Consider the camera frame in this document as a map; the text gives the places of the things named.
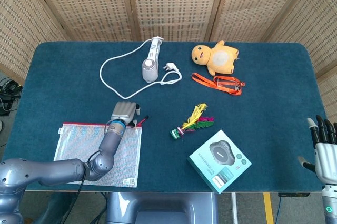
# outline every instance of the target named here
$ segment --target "product box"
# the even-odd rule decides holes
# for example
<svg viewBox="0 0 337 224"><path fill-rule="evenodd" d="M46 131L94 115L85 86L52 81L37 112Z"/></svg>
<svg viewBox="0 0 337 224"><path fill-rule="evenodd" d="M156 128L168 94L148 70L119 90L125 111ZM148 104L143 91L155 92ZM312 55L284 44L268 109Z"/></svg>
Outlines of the product box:
<svg viewBox="0 0 337 224"><path fill-rule="evenodd" d="M252 164L222 130L191 154L189 162L219 194Z"/></svg>

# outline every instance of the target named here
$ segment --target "robotic hand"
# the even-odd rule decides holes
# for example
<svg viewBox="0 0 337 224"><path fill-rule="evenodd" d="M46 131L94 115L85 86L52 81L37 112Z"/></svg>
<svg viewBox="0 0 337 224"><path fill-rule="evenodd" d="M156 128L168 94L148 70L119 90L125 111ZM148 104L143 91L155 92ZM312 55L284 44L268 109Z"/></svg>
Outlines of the robotic hand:
<svg viewBox="0 0 337 224"><path fill-rule="evenodd" d="M325 183L322 190L325 222L337 223L337 123L331 124L316 115L318 126L308 118L313 147L315 151L315 165L299 157L301 165L316 173L318 179Z"/></svg>
<svg viewBox="0 0 337 224"><path fill-rule="evenodd" d="M135 111L137 115L140 114L140 107L136 103L116 104L99 150L93 154L97 155L88 162L79 159L34 162L12 158L0 163L0 223L23 223L19 204L26 187L35 181L52 186L83 179L97 181L107 174L113 167L113 157Z"/></svg>

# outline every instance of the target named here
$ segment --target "stuffed toy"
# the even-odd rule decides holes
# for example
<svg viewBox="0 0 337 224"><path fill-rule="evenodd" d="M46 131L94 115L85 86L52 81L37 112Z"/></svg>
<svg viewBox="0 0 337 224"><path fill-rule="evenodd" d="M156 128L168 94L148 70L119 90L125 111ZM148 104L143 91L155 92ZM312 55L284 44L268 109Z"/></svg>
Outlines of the stuffed toy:
<svg viewBox="0 0 337 224"><path fill-rule="evenodd" d="M206 65L209 73L232 74L234 60L237 59L239 50L225 46L224 41L218 42L214 48L197 45L192 50L192 59L198 65Z"/></svg>

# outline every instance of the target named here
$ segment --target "table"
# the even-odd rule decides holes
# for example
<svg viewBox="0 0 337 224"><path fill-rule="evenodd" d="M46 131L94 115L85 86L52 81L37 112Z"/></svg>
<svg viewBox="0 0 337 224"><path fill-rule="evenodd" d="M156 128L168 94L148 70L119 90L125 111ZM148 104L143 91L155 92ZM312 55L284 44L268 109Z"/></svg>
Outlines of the table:
<svg viewBox="0 0 337 224"><path fill-rule="evenodd" d="M155 85L129 101L142 107L143 124L137 188L84 186L84 191L193 192L210 191L186 160L202 143L222 129L246 154L252 166L225 192L320 191L315 174L297 161L314 162L307 117L325 115L306 49L296 43L226 43L239 49L233 76L246 83L241 96L213 90L191 80L191 73L210 77L205 66L192 62L200 43L163 42L159 55L161 78L174 62L183 79ZM215 43L203 43L213 47ZM58 128L65 121L106 123L117 101L100 81L107 58L136 48L137 42L51 42L34 53L4 160L12 157L52 161ZM104 79L123 95L146 83L141 63L150 44L135 54L108 63ZM196 104L207 103L205 116L214 126L173 140L170 130L186 120ZM31 184L28 190L77 190L78 185L52 187Z"/></svg>

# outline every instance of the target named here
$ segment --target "woven screen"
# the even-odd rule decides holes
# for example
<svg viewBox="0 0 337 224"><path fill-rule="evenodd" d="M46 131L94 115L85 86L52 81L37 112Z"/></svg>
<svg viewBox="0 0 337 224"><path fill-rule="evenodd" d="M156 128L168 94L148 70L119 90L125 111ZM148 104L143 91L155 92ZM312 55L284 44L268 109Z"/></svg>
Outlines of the woven screen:
<svg viewBox="0 0 337 224"><path fill-rule="evenodd" d="M287 0L222 0L212 41L258 42Z"/></svg>
<svg viewBox="0 0 337 224"><path fill-rule="evenodd" d="M315 72L337 59L337 0L298 0L269 41L299 42Z"/></svg>
<svg viewBox="0 0 337 224"><path fill-rule="evenodd" d="M135 0L142 40L204 41L214 0Z"/></svg>
<svg viewBox="0 0 337 224"><path fill-rule="evenodd" d="M0 0L0 68L24 83L36 46L65 40L39 0Z"/></svg>
<svg viewBox="0 0 337 224"><path fill-rule="evenodd" d="M73 40L132 40L124 0L47 0Z"/></svg>
<svg viewBox="0 0 337 224"><path fill-rule="evenodd" d="M337 74L320 82L319 88L328 119L337 122Z"/></svg>

